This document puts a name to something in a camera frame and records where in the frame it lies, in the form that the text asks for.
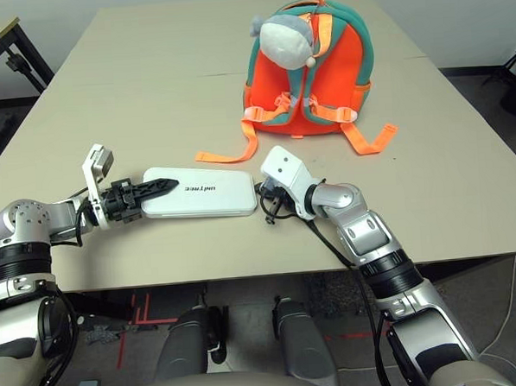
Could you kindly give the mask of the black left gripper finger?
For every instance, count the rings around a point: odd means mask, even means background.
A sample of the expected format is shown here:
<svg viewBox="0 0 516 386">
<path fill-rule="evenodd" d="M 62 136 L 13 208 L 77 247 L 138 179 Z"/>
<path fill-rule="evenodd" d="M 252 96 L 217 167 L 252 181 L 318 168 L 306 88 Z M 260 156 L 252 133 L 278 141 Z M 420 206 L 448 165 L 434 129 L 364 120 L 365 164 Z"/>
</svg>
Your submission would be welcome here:
<svg viewBox="0 0 516 386">
<path fill-rule="evenodd" d="M 168 194 L 176 189 L 180 181 L 174 179 L 158 178 L 156 180 L 142 182 L 131 189 L 132 197 L 135 201 L 154 199 Z"/>
</svg>

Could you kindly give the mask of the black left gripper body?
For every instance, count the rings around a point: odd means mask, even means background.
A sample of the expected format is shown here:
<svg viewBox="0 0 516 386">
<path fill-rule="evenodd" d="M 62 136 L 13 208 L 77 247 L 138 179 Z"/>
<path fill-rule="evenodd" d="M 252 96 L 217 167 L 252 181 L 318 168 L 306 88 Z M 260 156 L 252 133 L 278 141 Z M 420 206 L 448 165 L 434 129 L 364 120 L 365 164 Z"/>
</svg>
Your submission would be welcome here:
<svg viewBox="0 0 516 386">
<path fill-rule="evenodd" d="M 141 200 L 143 185 L 133 185 L 129 178 L 113 181 L 111 187 L 100 194 L 101 208 L 107 221 L 124 224 L 142 218 Z"/>
</svg>

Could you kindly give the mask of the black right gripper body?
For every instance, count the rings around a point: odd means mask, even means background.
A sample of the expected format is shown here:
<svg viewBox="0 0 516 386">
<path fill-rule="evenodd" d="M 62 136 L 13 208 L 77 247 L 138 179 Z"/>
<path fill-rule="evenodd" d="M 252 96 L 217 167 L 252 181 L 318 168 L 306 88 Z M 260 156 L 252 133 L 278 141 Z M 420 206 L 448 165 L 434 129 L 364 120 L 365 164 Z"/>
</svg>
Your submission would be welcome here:
<svg viewBox="0 0 516 386">
<path fill-rule="evenodd" d="M 289 218 L 297 218 L 297 212 L 295 208 L 295 203 L 293 199 L 289 196 L 288 192 L 285 191 L 282 187 L 274 186 L 271 182 L 266 181 L 268 192 L 264 196 L 264 199 L 266 201 L 272 201 L 275 198 L 279 198 L 279 200 L 282 202 L 280 214 L 284 215 L 283 219 L 285 220 Z"/>
</svg>

